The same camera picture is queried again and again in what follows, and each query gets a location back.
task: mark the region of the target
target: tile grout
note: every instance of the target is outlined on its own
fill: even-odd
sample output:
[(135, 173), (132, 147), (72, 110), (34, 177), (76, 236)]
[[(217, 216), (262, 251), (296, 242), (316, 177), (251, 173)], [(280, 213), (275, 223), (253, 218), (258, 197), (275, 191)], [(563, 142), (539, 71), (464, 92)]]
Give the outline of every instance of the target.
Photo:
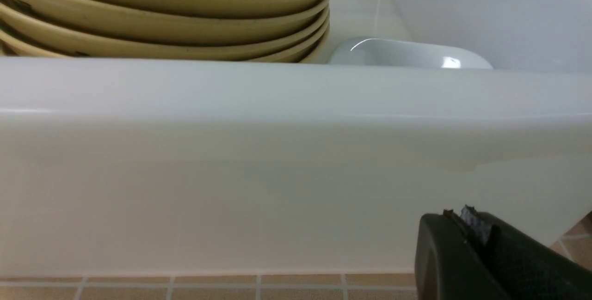
[(343, 300), (348, 300), (349, 294), (347, 291), (347, 279), (345, 277), (345, 273), (341, 274), (341, 286), (343, 289), (343, 291), (342, 291), (343, 292)]
[(101, 283), (101, 282), (0, 282), (0, 287), (56, 287), (74, 288), (82, 291), (84, 287), (95, 288), (169, 288), (172, 289), (337, 289), (337, 290), (385, 290), (385, 291), (414, 291), (415, 287), (396, 286), (366, 286), (366, 285), (325, 285), (325, 284), (257, 284), (257, 283)]
[(592, 238), (592, 234), (584, 233), (584, 234), (577, 234), (577, 235), (564, 235), (561, 237), (562, 240), (579, 240), (579, 239), (588, 239)]
[(166, 300), (171, 300), (173, 297), (173, 288), (175, 287), (175, 276), (171, 276), (169, 280), (169, 287), (166, 289)]
[(562, 240), (562, 239), (560, 239), (558, 242), (559, 242), (559, 246), (561, 247), (561, 249), (563, 249), (563, 251), (564, 251), (564, 253), (565, 253), (565, 256), (566, 256), (567, 258), (569, 258), (569, 260), (570, 260), (571, 262), (575, 262), (575, 261), (574, 261), (574, 259), (573, 259), (573, 257), (571, 256), (571, 253), (569, 253), (569, 250), (567, 250), (567, 247), (565, 247), (565, 245), (564, 245), (564, 243), (563, 243), (563, 240)]
[(374, 35), (378, 30), (378, 17), (380, 15), (380, 0), (376, 0), (376, 14), (374, 15)]
[(255, 300), (261, 300), (261, 275), (257, 275), (257, 284), (255, 289)]
[(82, 290), (84, 289), (84, 285), (86, 284), (87, 280), (88, 280), (88, 277), (84, 277), (82, 279), (82, 281), (80, 282), (80, 285), (78, 286), (78, 289), (76, 290), (76, 295), (74, 296), (74, 300), (80, 300), (80, 296), (82, 295)]

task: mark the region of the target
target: tiled floor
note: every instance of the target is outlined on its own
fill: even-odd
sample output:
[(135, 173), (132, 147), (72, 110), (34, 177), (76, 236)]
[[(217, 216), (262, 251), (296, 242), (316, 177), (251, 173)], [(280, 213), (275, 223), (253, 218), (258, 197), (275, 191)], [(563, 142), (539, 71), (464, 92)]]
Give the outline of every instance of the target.
[[(592, 270), (592, 216), (552, 249)], [(0, 300), (416, 300), (411, 274), (0, 279)]]

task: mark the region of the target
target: beige floor tile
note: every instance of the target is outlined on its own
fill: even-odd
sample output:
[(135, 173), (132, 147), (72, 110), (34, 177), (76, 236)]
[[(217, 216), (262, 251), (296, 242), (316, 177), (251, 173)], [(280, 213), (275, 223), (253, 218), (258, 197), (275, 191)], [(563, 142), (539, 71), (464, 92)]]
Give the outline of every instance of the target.
[(417, 293), (413, 291), (371, 291), (349, 290), (349, 300), (417, 300)]
[(588, 270), (592, 270), (592, 239), (564, 240), (573, 260)]
[(550, 248), (551, 250), (560, 254), (561, 256), (567, 257), (567, 255), (565, 254), (565, 250), (563, 250), (559, 242), (553, 243), (553, 245), (551, 245)]
[(72, 300), (78, 288), (6, 288), (0, 287), (2, 300)]
[(169, 283), (171, 277), (90, 277), (90, 283)]
[(166, 288), (94, 288), (82, 289), (80, 300), (166, 300)]
[(341, 275), (265, 275), (261, 283), (339, 285)]
[(348, 285), (415, 287), (415, 275), (412, 273), (345, 275), (345, 279)]
[(175, 277), (175, 283), (254, 284), (254, 283), (257, 283), (257, 276), (181, 276), (181, 277)]
[(255, 300), (255, 290), (174, 289), (171, 300)]
[(565, 235), (592, 234), (592, 215), (585, 216), (575, 224)]
[(339, 289), (262, 289), (261, 300), (343, 300)]
[(0, 282), (51, 282), (51, 283), (80, 283), (82, 277), (59, 277), (59, 278), (41, 278), (41, 277), (14, 277), (0, 278)]

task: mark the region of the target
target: black plastic object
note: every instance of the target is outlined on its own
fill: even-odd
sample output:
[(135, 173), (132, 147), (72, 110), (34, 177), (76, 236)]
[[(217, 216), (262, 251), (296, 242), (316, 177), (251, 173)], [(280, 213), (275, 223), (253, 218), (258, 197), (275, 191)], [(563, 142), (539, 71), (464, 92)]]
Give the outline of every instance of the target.
[(592, 273), (491, 214), (421, 218), (419, 300), (592, 300)]

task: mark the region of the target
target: white bowl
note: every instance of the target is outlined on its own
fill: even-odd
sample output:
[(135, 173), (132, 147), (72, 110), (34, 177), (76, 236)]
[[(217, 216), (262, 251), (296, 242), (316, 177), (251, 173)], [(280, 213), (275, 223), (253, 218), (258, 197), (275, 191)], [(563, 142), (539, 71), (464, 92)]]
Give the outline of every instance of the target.
[(484, 58), (466, 49), (374, 37), (356, 37), (341, 43), (333, 52), (329, 64), (417, 68), (492, 68)]

